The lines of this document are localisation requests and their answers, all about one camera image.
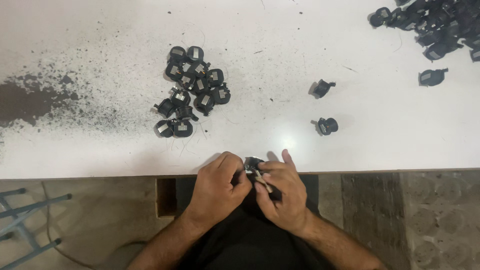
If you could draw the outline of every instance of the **floor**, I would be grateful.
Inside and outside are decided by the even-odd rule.
[[[51,238],[61,237],[59,249],[101,269],[118,247],[148,240],[171,222],[156,217],[155,183],[152,178],[135,177],[45,181],[49,197],[73,195],[72,200],[51,206]],[[318,209],[371,248],[391,269],[479,270],[479,184],[480,171],[320,174]],[[0,181],[0,191],[21,187],[28,192],[8,197],[12,207],[44,200],[40,181]],[[419,216],[419,209],[433,214]],[[46,216],[43,208],[25,222],[40,245],[48,243]],[[0,219],[0,228],[10,221]],[[433,251],[426,252],[431,246]],[[0,266],[29,250],[28,243],[18,236],[1,242]],[[86,268],[51,249],[17,269]]]

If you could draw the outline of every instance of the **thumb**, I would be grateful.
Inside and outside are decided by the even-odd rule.
[[[257,191],[257,203],[264,215],[270,220],[276,214],[275,205],[268,196],[267,189],[260,184],[255,182],[255,190]]]
[[[252,189],[252,183],[247,178],[247,173],[242,171],[239,176],[239,182],[236,186],[233,187],[233,195],[235,197],[241,197],[242,200],[247,196],[247,194]]]
[[[285,162],[286,164],[292,166],[293,168],[295,168],[295,164],[293,163],[293,160],[292,160],[292,157],[290,156],[290,154],[288,153],[288,150],[287,149],[283,149],[282,151],[282,158],[283,158],[283,162]]]

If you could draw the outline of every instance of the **dark powder stain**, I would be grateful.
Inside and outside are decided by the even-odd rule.
[[[78,100],[78,94],[77,94],[77,93],[72,93],[72,94],[70,95],[70,99],[71,99],[71,100]]]
[[[8,127],[17,119],[35,126],[38,117],[52,108],[67,106],[64,101],[68,98],[68,93],[54,91],[52,87],[40,89],[38,84],[31,84],[23,88],[5,81],[0,85],[0,127]]]
[[[59,81],[59,85],[62,85],[62,84],[64,85],[73,84],[73,81],[68,75],[65,75],[63,79]]]

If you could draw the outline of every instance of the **forearm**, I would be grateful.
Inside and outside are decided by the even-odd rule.
[[[182,256],[209,229],[197,226],[187,216],[180,216],[150,240],[128,270],[175,268]]]
[[[317,249],[338,270],[384,270],[381,261],[368,249],[328,221],[307,214],[305,229],[297,233]]]

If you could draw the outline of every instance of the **white table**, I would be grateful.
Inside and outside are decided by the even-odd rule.
[[[414,32],[372,29],[382,6],[395,3],[4,0],[0,79],[54,63],[89,97],[57,122],[0,129],[0,179],[194,174],[226,150],[268,159],[283,148],[300,172],[480,167],[480,64],[468,48],[431,63]],[[165,139],[152,106],[174,85],[162,71],[175,45],[202,46],[232,98],[195,111],[191,137]],[[418,86],[419,72],[445,67],[442,84]],[[315,99],[320,79],[337,85]],[[320,136],[320,117],[338,132]]]

